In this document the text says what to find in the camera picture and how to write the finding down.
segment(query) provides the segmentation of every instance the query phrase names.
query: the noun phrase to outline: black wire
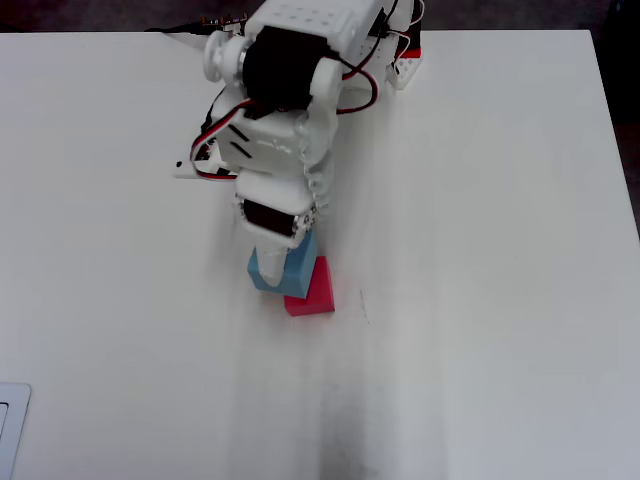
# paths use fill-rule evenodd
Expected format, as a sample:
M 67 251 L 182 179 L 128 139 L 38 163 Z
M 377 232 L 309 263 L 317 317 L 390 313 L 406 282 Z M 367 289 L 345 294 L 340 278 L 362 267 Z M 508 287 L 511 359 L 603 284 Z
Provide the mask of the black wire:
M 213 27 L 203 25 L 201 22 L 194 22 L 170 28 L 147 28 L 145 32 L 191 33 L 193 35 L 210 35 L 214 30 L 215 29 Z
M 26 30 L 22 28 L 14 27 L 13 25 L 9 25 L 7 23 L 0 22 L 0 27 L 6 28 L 7 30 L 11 30 L 12 32 L 16 32 L 16 33 L 27 33 Z
M 338 62 L 342 63 L 343 65 L 347 66 L 348 68 L 354 68 L 353 65 L 351 65 L 349 62 L 347 62 L 346 60 L 344 60 L 343 58 L 341 58 L 339 55 L 330 57 L 334 60 L 337 60 Z M 378 100 L 378 85 L 376 84 L 375 80 L 373 80 L 373 75 L 371 75 L 370 73 L 366 73 L 363 72 L 362 70 L 358 72 L 360 75 L 362 75 L 363 77 L 365 77 L 368 81 L 369 84 L 371 85 L 371 98 L 369 99 L 369 101 L 367 103 L 365 103 L 364 105 L 360 106 L 360 107 L 353 107 L 353 108 L 339 108 L 338 109 L 338 115 L 345 115 L 348 113 L 357 113 L 357 112 L 361 112 L 362 110 L 365 110 L 367 108 L 369 108 L 371 105 L 373 105 L 374 103 L 376 103 L 376 101 Z
M 378 38 L 376 40 L 376 43 L 373 45 L 373 48 L 355 68 L 353 68 L 349 73 L 344 75 L 345 79 L 351 78 L 357 73 L 360 73 L 364 68 L 364 66 L 367 64 L 367 62 L 371 60 L 371 57 L 373 57 L 374 53 L 376 53 L 376 49 L 378 48 L 378 45 L 380 45 L 380 40 L 382 40 L 383 29 L 385 28 L 385 25 L 387 25 L 387 23 L 389 22 L 389 18 L 391 18 L 391 15 L 393 15 L 393 12 L 396 11 L 397 5 L 398 5 L 398 0 L 394 0 L 393 5 L 391 6 L 391 10 L 389 11 L 389 14 L 385 17 L 384 22 L 380 24 L 380 28 L 378 29 Z

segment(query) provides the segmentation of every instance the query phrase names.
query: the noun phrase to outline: white table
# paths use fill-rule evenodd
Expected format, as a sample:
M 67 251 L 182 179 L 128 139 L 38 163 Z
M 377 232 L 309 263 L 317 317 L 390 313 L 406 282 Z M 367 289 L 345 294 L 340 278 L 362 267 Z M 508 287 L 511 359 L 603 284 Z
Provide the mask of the white table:
M 430 32 L 344 120 L 337 312 L 254 290 L 219 86 L 160 34 L 0 35 L 23 479 L 637 479 L 640 249 L 588 32 Z

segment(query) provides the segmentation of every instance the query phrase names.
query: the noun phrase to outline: blue block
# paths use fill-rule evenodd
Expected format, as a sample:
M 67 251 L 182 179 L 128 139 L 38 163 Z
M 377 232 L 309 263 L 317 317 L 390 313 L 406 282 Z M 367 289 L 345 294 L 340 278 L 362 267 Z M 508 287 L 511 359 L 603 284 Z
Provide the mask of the blue block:
M 277 287 L 272 287 L 264 281 L 260 271 L 258 270 L 258 256 L 255 248 L 249 260 L 247 270 L 253 280 L 253 284 L 258 290 L 265 292 L 280 293 L 288 297 L 307 298 L 309 285 L 311 284 L 311 276 L 313 275 L 313 267 L 318 257 L 318 242 L 316 234 L 308 232 L 295 250 L 291 250 L 287 254 L 284 263 L 284 273 L 282 280 Z

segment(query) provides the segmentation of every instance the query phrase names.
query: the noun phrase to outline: red wire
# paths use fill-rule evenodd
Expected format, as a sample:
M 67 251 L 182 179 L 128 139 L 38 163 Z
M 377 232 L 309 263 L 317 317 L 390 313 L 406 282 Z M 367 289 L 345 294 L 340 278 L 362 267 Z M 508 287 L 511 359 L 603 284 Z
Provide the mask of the red wire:
M 241 108 L 246 108 L 253 104 L 255 104 L 255 102 L 251 99 L 245 100 L 244 102 L 239 103 L 238 105 L 233 107 L 231 110 L 229 110 L 229 112 L 226 113 L 222 118 L 220 118 L 220 120 L 214 123 L 208 130 L 201 133 L 193 142 L 189 158 L 193 159 L 194 155 L 197 154 L 197 152 L 202 148 L 202 146 L 210 139 L 211 135 L 219 132 L 224 127 L 226 127 L 231 121 L 231 119 L 233 118 L 233 116 L 238 112 L 238 110 L 240 110 Z M 194 165 L 194 170 L 199 177 L 206 178 L 208 180 L 234 180 L 237 177 L 237 175 L 217 175 L 215 173 L 203 172 L 202 170 L 199 170 L 195 165 Z
M 335 60 L 338 60 L 339 62 L 343 63 L 347 67 L 351 66 L 349 63 L 347 63 L 345 60 L 343 60 L 340 57 L 335 58 Z M 356 73 L 363 75 L 364 77 L 366 77 L 367 80 L 369 80 L 369 84 L 371 85 L 371 99 L 365 105 L 362 105 L 360 107 L 339 108 L 337 112 L 338 115 L 344 115 L 346 113 L 361 112 L 362 110 L 369 108 L 371 105 L 376 103 L 376 101 L 378 101 L 378 82 L 376 82 L 376 79 L 374 78 L 374 76 L 365 70 L 358 70 Z

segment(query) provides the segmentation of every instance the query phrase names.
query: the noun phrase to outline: cable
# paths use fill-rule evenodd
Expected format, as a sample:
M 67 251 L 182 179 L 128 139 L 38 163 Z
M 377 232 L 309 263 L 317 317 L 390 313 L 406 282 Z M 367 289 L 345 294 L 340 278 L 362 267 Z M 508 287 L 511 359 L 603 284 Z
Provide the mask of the cable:
M 23 28 L 14 27 L 13 25 L 9 25 L 8 23 L 0 22 L 0 28 L 4 28 L 6 30 L 10 30 L 16 33 L 27 33 L 27 31 Z
M 198 152 L 204 145 L 206 145 L 211 139 L 213 139 L 218 133 L 220 133 L 220 131 L 222 131 L 227 125 L 229 125 L 229 123 L 239 110 L 247 108 L 248 106 L 254 104 L 255 102 L 251 99 L 240 102 L 195 139 L 191 147 L 189 160 L 191 162 L 191 166 L 193 167 L 193 172 L 196 175 L 202 178 L 207 178 L 209 180 L 233 180 L 236 178 L 236 175 L 217 175 L 214 173 L 208 173 L 199 170 L 196 166 L 196 157 L 198 156 Z
M 396 30 L 389 30 L 389 33 L 393 33 L 395 35 L 398 35 L 399 37 L 402 37 L 407 41 L 407 44 L 405 45 L 404 50 L 402 50 L 402 52 L 400 52 L 400 55 L 396 55 L 396 57 L 393 59 L 393 62 L 391 63 L 391 66 L 395 68 L 396 62 L 398 61 L 398 59 L 401 58 L 402 55 L 407 53 L 407 50 L 409 49 L 409 45 L 411 44 L 411 37 L 409 35 L 405 34 L 405 33 L 397 32 Z
M 424 16 L 424 0 L 418 0 L 420 2 L 421 8 L 420 8 L 420 16 L 417 18 L 417 20 L 414 20 L 413 22 L 411 22 L 409 24 L 409 26 L 411 25 L 415 25 L 416 23 L 418 23 L 420 20 L 422 20 L 422 17 Z
M 373 48 L 367 54 L 367 56 L 362 59 L 362 61 L 358 64 L 358 66 L 356 66 L 350 72 L 345 73 L 342 76 L 343 80 L 349 80 L 350 78 L 354 77 L 357 73 L 361 73 L 364 66 L 369 62 L 369 60 L 371 60 L 371 57 L 373 57 L 373 54 L 376 53 L 378 45 L 380 44 L 380 40 L 382 39 L 382 30 L 385 28 L 385 25 L 387 25 L 387 22 L 389 21 L 389 18 L 391 17 L 391 15 L 393 15 L 393 12 L 395 12 L 397 5 L 398 5 L 398 0 L 394 0 L 393 6 L 391 7 L 389 14 L 385 17 L 384 22 L 380 24 L 380 29 L 378 30 L 378 38 L 376 40 L 376 43 L 373 44 Z
M 337 60 L 338 62 L 342 63 L 343 65 L 345 65 L 348 68 L 355 68 L 349 62 L 347 62 L 346 60 L 340 58 L 339 56 L 329 57 L 329 58 L 332 58 L 333 60 Z M 371 105 L 376 103 L 376 101 L 378 100 L 378 82 L 376 81 L 375 77 L 373 75 L 371 75 L 369 72 L 366 72 L 364 70 L 360 70 L 358 73 L 360 75 L 364 76 L 367 80 L 369 80 L 369 84 L 371 85 L 371 99 L 366 104 L 364 104 L 364 105 L 362 105 L 360 107 L 339 108 L 338 111 L 337 111 L 338 115 L 344 115 L 344 114 L 347 114 L 347 113 L 361 112 L 362 110 L 364 110 L 366 108 L 369 108 Z

